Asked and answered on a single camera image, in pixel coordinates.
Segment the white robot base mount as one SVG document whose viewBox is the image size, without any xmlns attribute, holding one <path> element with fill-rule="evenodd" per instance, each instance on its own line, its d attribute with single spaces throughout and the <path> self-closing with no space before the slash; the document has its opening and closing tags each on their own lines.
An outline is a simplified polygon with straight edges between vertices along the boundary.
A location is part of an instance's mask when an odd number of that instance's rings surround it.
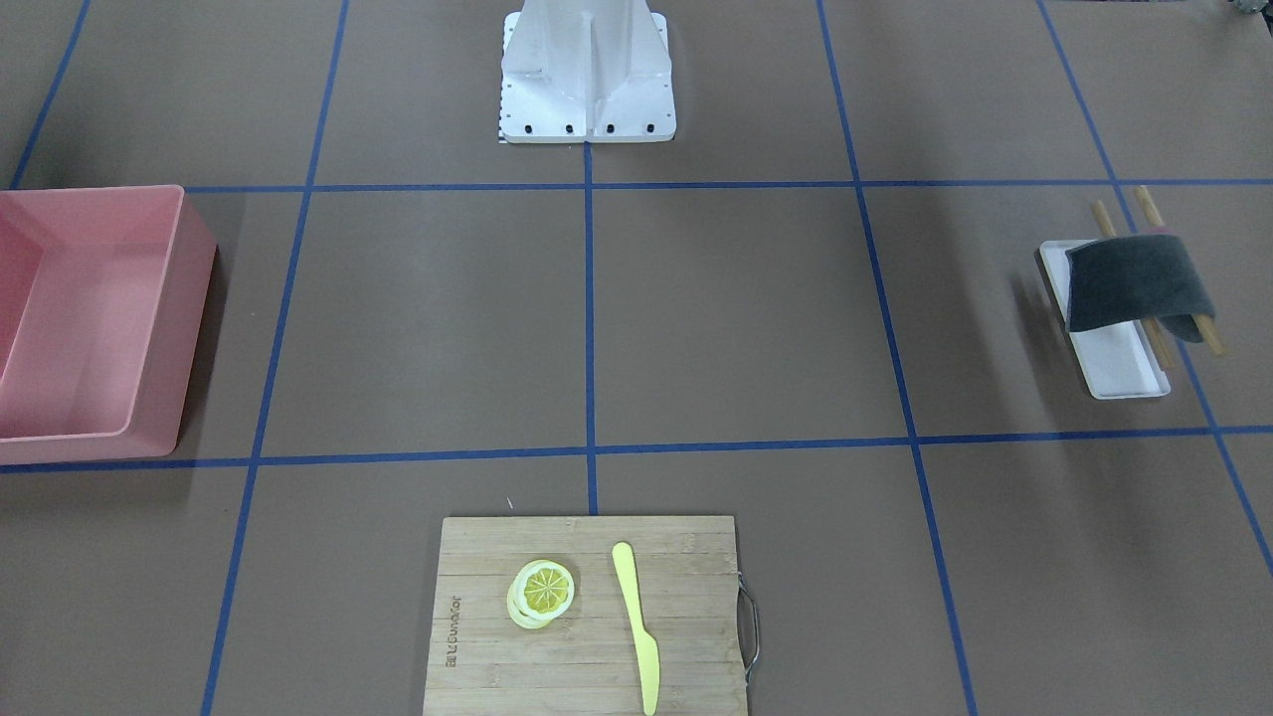
<svg viewBox="0 0 1273 716">
<path fill-rule="evenodd" d="M 671 141 L 668 23 L 645 1 L 526 1 L 502 32 L 496 138 Z"/>
</svg>

